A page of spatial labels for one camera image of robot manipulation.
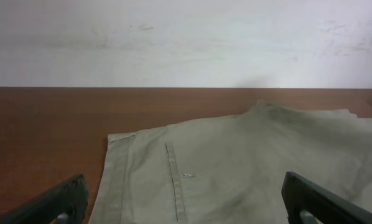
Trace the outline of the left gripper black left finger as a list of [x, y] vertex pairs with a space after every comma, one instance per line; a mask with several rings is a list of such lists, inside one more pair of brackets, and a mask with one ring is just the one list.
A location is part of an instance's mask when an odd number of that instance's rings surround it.
[[81, 224], [88, 207], [88, 186], [82, 174], [63, 181], [0, 216], [0, 224]]

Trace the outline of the khaki green shorts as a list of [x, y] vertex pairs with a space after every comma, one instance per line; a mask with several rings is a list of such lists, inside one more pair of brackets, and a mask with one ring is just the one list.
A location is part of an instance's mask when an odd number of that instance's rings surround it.
[[110, 134], [91, 223], [285, 223], [293, 171], [372, 212], [372, 119], [267, 101]]

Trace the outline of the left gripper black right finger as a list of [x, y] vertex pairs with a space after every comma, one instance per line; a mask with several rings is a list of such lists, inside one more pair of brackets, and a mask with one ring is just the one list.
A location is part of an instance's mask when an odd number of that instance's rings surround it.
[[372, 224], [372, 213], [295, 172], [287, 172], [281, 195], [289, 224]]

